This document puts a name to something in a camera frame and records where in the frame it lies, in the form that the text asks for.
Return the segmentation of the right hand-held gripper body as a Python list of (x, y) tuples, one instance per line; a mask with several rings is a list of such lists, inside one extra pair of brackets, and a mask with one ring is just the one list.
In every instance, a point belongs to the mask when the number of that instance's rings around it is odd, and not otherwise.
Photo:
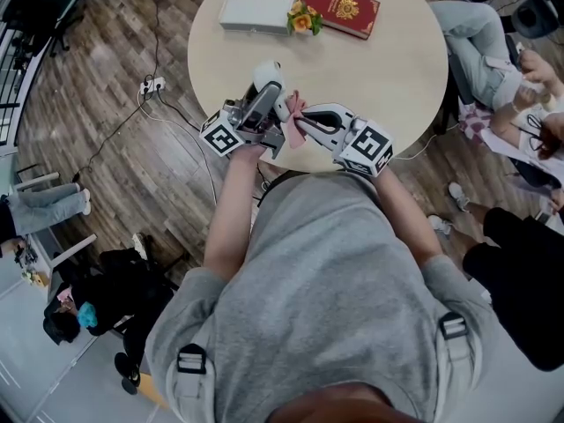
[(332, 153), (345, 170), (377, 177), (393, 157), (393, 137), (373, 120), (358, 116), (348, 124)]

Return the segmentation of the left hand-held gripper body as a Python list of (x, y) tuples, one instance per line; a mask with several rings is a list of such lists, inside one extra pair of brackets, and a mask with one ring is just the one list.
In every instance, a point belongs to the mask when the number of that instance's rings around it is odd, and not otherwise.
[(220, 157), (244, 145), (261, 145), (271, 149), (275, 159), (286, 141), (276, 114), (270, 111), (260, 131), (244, 131), (236, 128), (240, 111), (241, 100), (225, 100), (223, 107), (202, 125), (199, 138)]

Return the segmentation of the white handheld fan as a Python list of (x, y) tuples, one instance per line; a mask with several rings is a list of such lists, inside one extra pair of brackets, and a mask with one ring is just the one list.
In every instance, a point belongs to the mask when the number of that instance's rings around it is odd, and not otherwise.
[(281, 122), (287, 122), (290, 110), (286, 105), (287, 89), (281, 66), (274, 60), (260, 63), (253, 71), (253, 85), (258, 93), (266, 95), (270, 110)]

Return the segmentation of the person's left forearm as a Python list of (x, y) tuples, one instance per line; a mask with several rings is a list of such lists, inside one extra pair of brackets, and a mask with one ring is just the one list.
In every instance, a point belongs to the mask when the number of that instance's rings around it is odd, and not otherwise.
[(251, 230), (256, 166), (265, 148), (244, 145), (233, 151), (205, 243), (203, 267), (226, 282), (242, 267)]

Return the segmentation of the person's right forearm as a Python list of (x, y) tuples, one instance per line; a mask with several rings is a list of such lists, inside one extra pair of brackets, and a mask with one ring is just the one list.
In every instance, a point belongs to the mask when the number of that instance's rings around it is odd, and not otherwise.
[(371, 182), (383, 213), (418, 266), (442, 255), (442, 246), (425, 213), (393, 171), (386, 167)]

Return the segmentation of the white power strip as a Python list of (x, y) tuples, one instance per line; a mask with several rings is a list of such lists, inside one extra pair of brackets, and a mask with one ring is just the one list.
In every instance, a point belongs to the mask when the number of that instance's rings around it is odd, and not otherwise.
[(166, 80), (163, 77), (145, 78), (139, 87), (139, 93), (147, 96), (156, 92), (163, 91), (166, 88)]

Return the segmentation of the orange flowers in pot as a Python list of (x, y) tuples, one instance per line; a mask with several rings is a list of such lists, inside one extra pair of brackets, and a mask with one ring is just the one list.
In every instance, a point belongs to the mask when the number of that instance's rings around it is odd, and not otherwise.
[(318, 35), (323, 29), (323, 15), (303, 0), (296, 0), (287, 13), (289, 33), (310, 33)]

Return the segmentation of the flat white box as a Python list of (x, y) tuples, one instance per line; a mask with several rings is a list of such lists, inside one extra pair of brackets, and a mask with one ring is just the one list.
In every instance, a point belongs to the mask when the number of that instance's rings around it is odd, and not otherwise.
[(219, 23), (226, 31), (287, 36), (287, 13), (295, 0), (225, 0)]

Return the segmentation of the red book gold print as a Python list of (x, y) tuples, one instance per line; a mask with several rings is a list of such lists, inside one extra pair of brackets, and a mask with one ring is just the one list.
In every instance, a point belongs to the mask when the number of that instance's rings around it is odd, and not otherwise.
[(323, 25), (367, 40), (381, 3), (377, 0), (302, 0), (322, 17)]

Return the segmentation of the pink checked cloth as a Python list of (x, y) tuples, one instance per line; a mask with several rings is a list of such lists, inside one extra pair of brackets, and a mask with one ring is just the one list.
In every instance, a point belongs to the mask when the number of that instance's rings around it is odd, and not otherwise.
[(483, 144), (481, 132), (489, 128), (493, 113), (479, 103), (458, 103), (458, 127), (472, 142)]

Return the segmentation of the person's grey shirt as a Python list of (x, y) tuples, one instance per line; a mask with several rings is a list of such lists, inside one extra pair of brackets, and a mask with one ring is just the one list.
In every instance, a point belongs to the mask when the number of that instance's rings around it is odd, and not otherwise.
[(446, 256), (418, 265), (378, 207), (374, 187), (344, 172), (304, 174), (265, 197), (241, 269), (186, 274), (145, 346), (152, 378), (180, 418), (189, 375), (177, 359), (208, 330), (218, 423), (264, 423), (278, 408), (346, 383), (376, 388), (423, 421), (464, 390), (445, 376), (441, 321), (464, 319), (474, 386), (500, 325)]

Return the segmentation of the black round stool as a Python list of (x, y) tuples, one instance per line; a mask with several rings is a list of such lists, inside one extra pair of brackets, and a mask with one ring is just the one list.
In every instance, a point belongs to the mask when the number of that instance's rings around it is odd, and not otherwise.
[(546, 37), (560, 28), (558, 12), (549, 0), (525, 0), (511, 15), (516, 32), (527, 39)]

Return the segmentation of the yellow round table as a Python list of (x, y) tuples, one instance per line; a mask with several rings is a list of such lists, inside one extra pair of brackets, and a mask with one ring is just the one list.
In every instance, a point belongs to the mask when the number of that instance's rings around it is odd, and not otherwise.
[(152, 377), (147, 373), (140, 373), (140, 383), (137, 390), (149, 398), (155, 404), (164, 409), (168, 409), (168, 403), (157, 390)]

